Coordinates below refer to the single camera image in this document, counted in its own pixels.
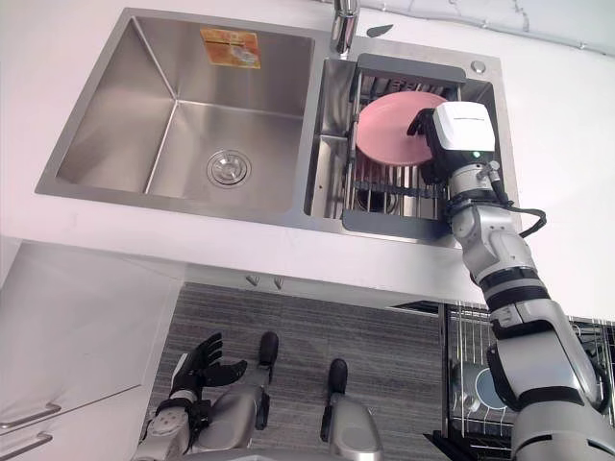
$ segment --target floor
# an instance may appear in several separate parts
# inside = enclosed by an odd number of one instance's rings
[[[177,302],[150,399],[170,389],[181,353],[221,331],[228,361],[256,361],[268,329],[280,336],[269,425],[255,448],[327,451],[319,438],[330,362],[349,365],[347,394],[373,411],[387,460],[444,460],[422,435],[441,425],[438,322],[433,317],[188,283]],[[219,389],[207,389],[215,399]]]

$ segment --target orange label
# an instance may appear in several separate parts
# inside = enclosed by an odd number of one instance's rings
[[[201,28],[209,62],[249,69],[260,69],[260,51],[254,32]]]

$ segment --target drain strainer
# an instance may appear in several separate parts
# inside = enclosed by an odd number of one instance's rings
[[[208,162],[208,178],[220,187],[238,187],[250,176],[250,160],[239,151],[223,149]]]

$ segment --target plate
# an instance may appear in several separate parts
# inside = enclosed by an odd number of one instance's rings
[[[357,147],[378,163],[419,165],[431,159],[424,136],[408,136],[407,127],[421,109],[433,109],[446,99],[425,91],[400,91],[368,104],[358,117]]]

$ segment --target drying rack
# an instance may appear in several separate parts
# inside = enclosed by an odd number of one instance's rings
[[[359,55],[350,91],[352,117],[341,216],[344,228],[421,240],[436,240],[450,233],[443,217],[446,185],[425,184],[419,166],[388,166],[370,160],[356,147],[357,124],[362,109],[383,95],[426,91],[459,101],[465,81],[465,72],[458,67]]]
[[[480,460],[510,459],[510,435],[517,414],[504,410],[468,408],[461,392],[451,384],[456,364],[487,366],[485,351],[495,343],[484,305],[443,306],[440,311],[443,347],[443,425],[442,434],[451,440],[463,439]],[[615,376],[615,323],[570,318],[573,330],[587,352],[606,370],[610,382]],[[460,382],[463,385],[463,367]],[[602,380],[598,383],[603,397]],[[615,395],[611,396],[605,418],[615,426]]]

